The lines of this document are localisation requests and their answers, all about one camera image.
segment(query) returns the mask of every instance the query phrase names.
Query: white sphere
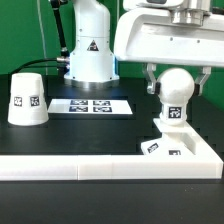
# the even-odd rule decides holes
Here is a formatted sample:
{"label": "white sphere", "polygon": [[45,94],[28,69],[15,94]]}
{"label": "white sphere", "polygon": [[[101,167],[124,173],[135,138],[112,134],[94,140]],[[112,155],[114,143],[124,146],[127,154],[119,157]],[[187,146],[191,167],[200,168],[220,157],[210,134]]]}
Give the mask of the white sphere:
{"label": "white sphere", "polygon": [[194,80],[189,72],[181,68],[171,68],[163,72],[159,98],[164,104],[185,104],[194,92]]}

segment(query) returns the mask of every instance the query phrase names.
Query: black tabletop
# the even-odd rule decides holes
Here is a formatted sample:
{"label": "black tabletop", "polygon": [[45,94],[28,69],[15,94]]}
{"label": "black tabletop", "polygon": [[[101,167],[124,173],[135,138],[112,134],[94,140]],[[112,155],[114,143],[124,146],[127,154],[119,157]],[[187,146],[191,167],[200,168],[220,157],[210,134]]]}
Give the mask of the black tabletop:
{"label": "black tabletop", "polygon": [[[125,99],[133,115],[55,115],[38,127],[8,124],[10,80],[0,76],[0,154],[140,154],[140,143],[160,133],[157,96],[144,79],[121,79],[118,87],[84,91],[43,77],[45,96]],[[223,158],[224,113],[203,97],[188,105],[188,122]],[[114,180],[0,182],[0,223],[203,223],[224,222],[222,180]]]}

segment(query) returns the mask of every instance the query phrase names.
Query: black and white label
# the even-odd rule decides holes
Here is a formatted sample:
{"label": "black and white label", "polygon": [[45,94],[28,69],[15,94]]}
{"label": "black and white label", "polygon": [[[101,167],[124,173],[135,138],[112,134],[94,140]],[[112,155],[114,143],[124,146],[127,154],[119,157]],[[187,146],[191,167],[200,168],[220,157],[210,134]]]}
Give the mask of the black and white label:
{"label": "black and white label", "polygon": [[93,101],[94,106],[110,106],[109,100],[94,100]]}
{"label": "black and white label", "polygon": [[148,152],[152,153],[153,151],[155,151],[158,148],[159,148],[159,145],[157,143],[155,143],[148,148]]}
{"label": "black and white label", "polygon": [[97,45],[96,45],[95,40],[93,40],[93,41],[91,42],[91,44],[89,45],[87,51],[99,51],[99,49],[98,49],[98,47],[97,47]]}
{"label": "black and white label", "polygon": [[69,112],[76,112],[76,113],[87,113],[88,107],[85,106],[70,106]]}
{"label": "black and white label", "polygon": [[30,97],[30,106],[31,107],[40,106],[40,98],[39,98],[39,96],[31,96]]}
{"label": "black and white label", "polygon": [[112,113],[111,107],[93,107],[95,113]]}
{"label": "black and white label", "polygon": [[22,107],[23,106],[23,98],[20,96],[14,97],[14,106]]}
{"label": "black and white label", "polygon": [[169,115],[170,119],[177,119],[182,117],[182,108],[181,107],[169,107]]}
{"label": "black and white label", "polygon": [[88,105],[88,100],[71,100],[70,105]]}
{"label": "black and white label", "polygon": [[180,150],[169,150],[169,155],[170,156],[180,156],[181,151]]}

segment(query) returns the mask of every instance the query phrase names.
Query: overturned cup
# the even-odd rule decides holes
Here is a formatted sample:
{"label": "overturned cup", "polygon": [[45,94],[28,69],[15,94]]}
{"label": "overturned cup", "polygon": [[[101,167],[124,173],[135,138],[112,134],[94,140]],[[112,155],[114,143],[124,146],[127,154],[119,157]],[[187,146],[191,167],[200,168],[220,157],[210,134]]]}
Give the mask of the overturned cup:
{"label": "overturned cup", "polygon": [[37,73],[12,75],[8,122],[31,126],[48,121],[42,77]]}

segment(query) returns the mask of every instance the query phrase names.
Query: white object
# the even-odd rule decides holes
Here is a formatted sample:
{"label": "white object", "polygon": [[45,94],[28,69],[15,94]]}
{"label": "white object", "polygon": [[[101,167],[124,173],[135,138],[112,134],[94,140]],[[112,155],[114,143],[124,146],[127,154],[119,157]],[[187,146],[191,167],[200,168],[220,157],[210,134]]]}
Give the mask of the white object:
{"label": "white object", "polygon": [[131,115],[132,111],[127,100],[52,99],[48,113]]}
{"label": "white object", "polygon": [[115,85],[115,57],[109,48],[110,13],[96,0],[73,0],[76,46],[65,83],[86,88]]}
{"label": "white object", "polygon": [[194,167],[194,172],[198,172],[198,178],[204,178],[203,175],[206,174],[201,173],[200,176],[200,169],[203,168],[209,174],[219,167],[218,175],[221,178],[223,161],[186,122],[186,106],[194,91],[193,78],[184,69],[172,68],[162,73],[157,81],[161,83],[159,98],[162,112],[160,119],[155,119],[154,122],[162,137],[143,142],[141,144],[143,153],[155,161],[166,160],[165,165],[172,163],[178,170],[173,170],[173,175],[179,172],[181,176],[181,172],[184,174]]}
{"label": "white object", "polygon": [[160,119],[169,125],[178,125],[186,121],[187,103],[194,92],[194,80],[190,73],[181,68],[171,68],[163,72],[157,81],[161,83]]}
{"label": "white object", "polygon": [[124,0],[123,7],[129,11],[137,7],[172,8],[181,5],[184,0]]}
{"label": "white object", "polygon": [[30,126],[48,121],[42,77],[37,73],[12,75],[8,121]]}
{"label": "white object", "polygon": [[169,10],[137,8],[119,20],[118,60],[224,67],[224,16],[205,16],[203,26],[173,24]]}
{"label": "white object", "polygon": [[101,179],[221,179],[223,163],[195,133],[192,152],[154,156],[0,156],[0,181]]}

